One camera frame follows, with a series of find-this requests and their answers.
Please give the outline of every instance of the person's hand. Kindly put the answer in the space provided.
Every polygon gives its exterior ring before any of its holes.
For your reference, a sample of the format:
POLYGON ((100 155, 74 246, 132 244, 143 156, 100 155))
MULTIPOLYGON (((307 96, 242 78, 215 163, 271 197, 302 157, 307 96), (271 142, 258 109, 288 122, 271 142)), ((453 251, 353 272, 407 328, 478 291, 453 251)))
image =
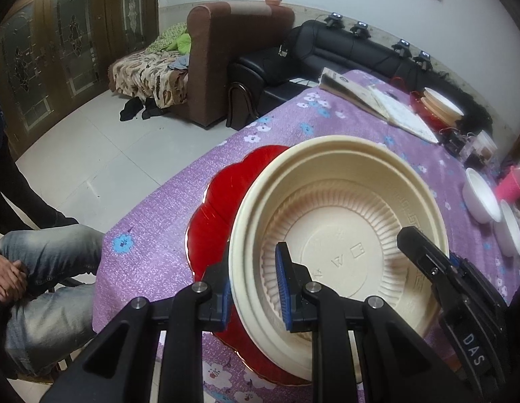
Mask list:
POLYGON ((27 268, 21 261, 11 263, 0 255, 0 302, 9 304, 23 297, 27 290, 27 268))

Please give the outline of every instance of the white wall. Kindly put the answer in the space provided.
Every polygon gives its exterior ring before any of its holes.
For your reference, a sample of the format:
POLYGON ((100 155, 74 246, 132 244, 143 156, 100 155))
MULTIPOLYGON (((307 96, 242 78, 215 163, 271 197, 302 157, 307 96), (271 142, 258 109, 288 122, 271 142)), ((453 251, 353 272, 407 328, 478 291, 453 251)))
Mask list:
MULTIPOLYGON (((172 6, 206 0, 159 0, 172 6)), ((425 49, 520 132, 520 32, 498 0, 284 0, 361 19, 425 49)))

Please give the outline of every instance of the purple tablecloth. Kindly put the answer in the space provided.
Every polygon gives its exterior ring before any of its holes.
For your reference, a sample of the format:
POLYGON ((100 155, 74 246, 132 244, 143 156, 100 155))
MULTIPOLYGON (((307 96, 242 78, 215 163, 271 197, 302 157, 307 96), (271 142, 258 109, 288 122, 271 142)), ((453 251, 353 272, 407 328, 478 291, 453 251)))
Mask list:
MULTIPOLYGON (((364 72, 351 71, 347 77, 364 86, 376 84, 400 101, 409 101, 406 94, 364 72)), ((520 283, 520 272, 512 260, 502 257, 491 226, 477 224, 467 212, 461 196, 463 166, 443 147, 389 126, 341 98, 309 88, 193 162, 105 235, 94 299, 94 329, 102 330, 133 297, 159 300, 192 282, 185 256, 185 230, 206 186, 221 168, 241 161, 262 145, 294 145, 324 135, 359 136, 386 145, 409 162, 435 196, 450 249, 476 264, 506 301, 511 300, 520 283)), ((426 339, 439 353, 448 353, 446 339, 437 326, 426 339)), ((207 333, 203 358, 204 389, 217 401, 312 401, 310 386, 274 388, 207 333)))

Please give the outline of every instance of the open book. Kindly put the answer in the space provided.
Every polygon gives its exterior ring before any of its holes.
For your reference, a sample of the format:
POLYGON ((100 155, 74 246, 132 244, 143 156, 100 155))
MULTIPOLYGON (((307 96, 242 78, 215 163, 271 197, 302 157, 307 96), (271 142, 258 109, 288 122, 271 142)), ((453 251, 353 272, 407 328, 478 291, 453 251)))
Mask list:
POLYGON ((433 144, 439 141, 427 124, 408 106, 378 91, 373 86, 363 87, 344 76, 323 69, 320 89, 339 96, 366 112, 433 144))

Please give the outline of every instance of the wooden cabinet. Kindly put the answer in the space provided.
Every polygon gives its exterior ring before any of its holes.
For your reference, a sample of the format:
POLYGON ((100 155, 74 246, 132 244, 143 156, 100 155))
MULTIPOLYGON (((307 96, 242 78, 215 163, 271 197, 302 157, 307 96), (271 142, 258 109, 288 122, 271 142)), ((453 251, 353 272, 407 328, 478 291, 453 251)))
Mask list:
POLYGON ((157 36, 157 0, 18 0, 0 26, 0 103, 17 155, 108 87, 157 36))

